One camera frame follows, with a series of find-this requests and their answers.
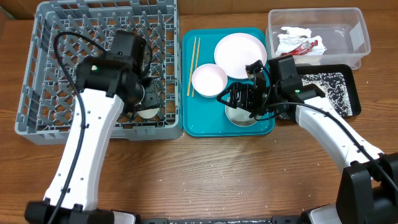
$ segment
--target wooden chopstick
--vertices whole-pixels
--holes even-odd
[[[196,61],[196,64],[195,64],[195,70],[198,68],[199,50],[200,50],[200,37],[199,37],[199,41],[198,41],[197,61]],[[195,88],[192,88],[192,97],[193,96],[195,96]]]
[[[193,43],[193,50],[192,50],[192,61],[191,61],[191,72],[189,74],[189,82],[188,82],[188,92],[187,96],[190,95],[191,91],[191,82],[192,82],[192,70],[193,70],[193,59],[195,59],[195,48],[197,46],[197,37],[195,37],[195,42]]]

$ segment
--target robotic hand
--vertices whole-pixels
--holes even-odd
[[[156,93],[156,83],[145,77],[145,70],[141,72],[145,44],[133,34],[117,33],[109,53],[88,57],[77,67],[76,86],[82,93],[75,100],[70,135],[44,201],[27,205],[28,222],[138,222],[137,215],[99,210],[97,204],[101,168],[118,116],[123,111],[159,106],[157,94],[151,95]],[[301,217],[274,217],[270,222],[398,223],[398,193],[396,185],[392,185],[398,183],[398,154],[386,156],[370,145],[338,116],[322,91],[315,85],[303,86],[291,56],[273,59],[269,65],[273,75],[268,76],[271,85],[266,85],[267,77],[263,74],[266,69],[261,61],[256,62],[246,67],[254,85],[233,83],[217,100],[248,110],[251,116],[287,113],[320,142],[342,172],[335,204],[303,212]],[[223,101],[222,96],[228,93],[231,100]],[[79,133],[80,127],[85,129],[84,138]],[[79,146],[82,150],[75,160]],[[371,177],[381,181],[381,186],[373,189]]]

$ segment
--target transparent container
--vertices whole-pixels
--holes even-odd
[[[326,51],[323,55],[294,56],[296,64],[346,64],[353,70],[361,66],[361,58],[371,51],[368,30],[358,8],[274,9],[268,15],[267,55],[277,57],[281,27],[308,28],[311,37],[321,36]]]

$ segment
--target red wrapper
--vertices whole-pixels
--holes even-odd
[[[318,40],[315,40],[310,44],[309,42],[303,43],[302,45],[298,46],[296,49],[292,50],[288,53],[282,53],[281,55],[305,55],[310,50],[314,48],[314,46],[318,45]]]

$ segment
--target speckled granular surface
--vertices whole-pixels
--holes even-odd
[[[340,116],[352,116],[344,75],[341,72],[307,74],[302,76],[303,85],[316,84],[326,95]]]

